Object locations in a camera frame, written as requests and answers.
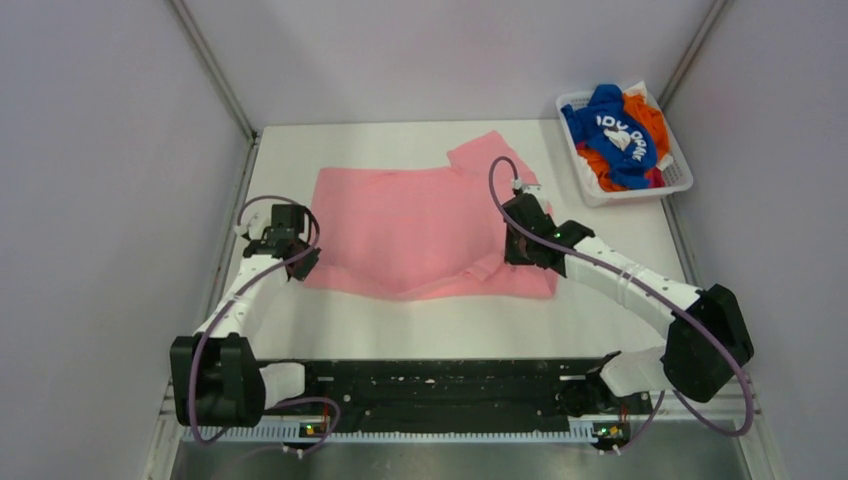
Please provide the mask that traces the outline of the pink t-shirt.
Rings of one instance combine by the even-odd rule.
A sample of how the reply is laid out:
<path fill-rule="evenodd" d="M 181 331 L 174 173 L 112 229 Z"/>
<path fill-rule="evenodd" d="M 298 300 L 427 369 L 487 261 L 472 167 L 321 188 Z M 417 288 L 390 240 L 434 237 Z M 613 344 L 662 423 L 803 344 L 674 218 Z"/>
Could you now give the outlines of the pink t-shirt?
<path fill-rule="evenodd" d="M 535 173 L 496 131 L 422 170 L 328 167 L 311 210 L 321 253 L 304 284 L 382 300 L 503 295 L 550 299 L 558 277 L 504 260 L 506 224 L 496 200 L 515 175 Z"/>

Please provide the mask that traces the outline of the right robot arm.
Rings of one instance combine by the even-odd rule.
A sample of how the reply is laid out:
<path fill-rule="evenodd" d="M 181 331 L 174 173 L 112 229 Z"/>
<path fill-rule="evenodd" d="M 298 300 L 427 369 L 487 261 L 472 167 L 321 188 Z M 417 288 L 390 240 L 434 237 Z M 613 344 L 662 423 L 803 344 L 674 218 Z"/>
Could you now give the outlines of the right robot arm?
<path fill-rule="evenodd" d="M 707 403 L 753 358 L 754 345 L 730 289 L 660 275 L 579 222 L 555 224 L 532 193 L 516 193 L 499 210 L 507 225 L 508 263 L 552 270 L 586 285 L 634 313 L 664 341 L 605 356 L 586 376 L 594 409 L 612 412 L 631 394 L 667 389 Z"/>

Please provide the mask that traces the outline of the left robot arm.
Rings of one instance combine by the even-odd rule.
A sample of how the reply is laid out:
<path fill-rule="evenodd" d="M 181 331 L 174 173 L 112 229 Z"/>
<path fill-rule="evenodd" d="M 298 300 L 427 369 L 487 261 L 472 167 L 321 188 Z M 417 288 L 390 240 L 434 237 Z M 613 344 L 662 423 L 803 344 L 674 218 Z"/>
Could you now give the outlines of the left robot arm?
<path fill-rule="evenodd" d="M 170 347 L 176 416 L 194 430 L 253 427 L 281 402 L 302 414 L 319 404 L 321 388 L 303 364 L 266 363 L 252 348 L 277 293 L 305 281 L 321 253 L 310 209 L 283 197 L 273 201 L 266 212 L 237 220 L 235 232 L 246 244 L 234 280 L 209 318 Z"/>

